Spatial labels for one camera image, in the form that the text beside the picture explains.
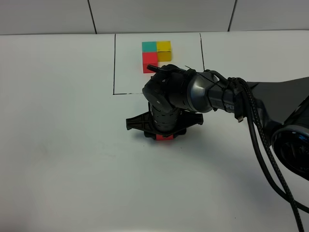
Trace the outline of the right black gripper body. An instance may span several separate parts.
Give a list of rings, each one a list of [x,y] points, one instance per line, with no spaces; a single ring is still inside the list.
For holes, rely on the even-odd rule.
[[[148,104],[148,112],[127,118],[126,128],[143,131],[146,138],[155,140],[157,134],[174,138],[185,135],[187,128],[203,124],[203,115],[175,108],[168,113],[157,110]]]

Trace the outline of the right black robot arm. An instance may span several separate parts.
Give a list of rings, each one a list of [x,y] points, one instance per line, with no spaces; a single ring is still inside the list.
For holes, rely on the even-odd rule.
[[[203,114],[223,110],[237,120],[247,115],[245,97],[254,103],[255,125],[261,125],[267,144],[291,172],[309,177],[309,80],[245,82],[224,78],[216,71],[197,72],[175,65],[147,67],[154,74],[142,92],[148,111],[128,118],[126,128],[146,137],[176,137],[203,123]]]

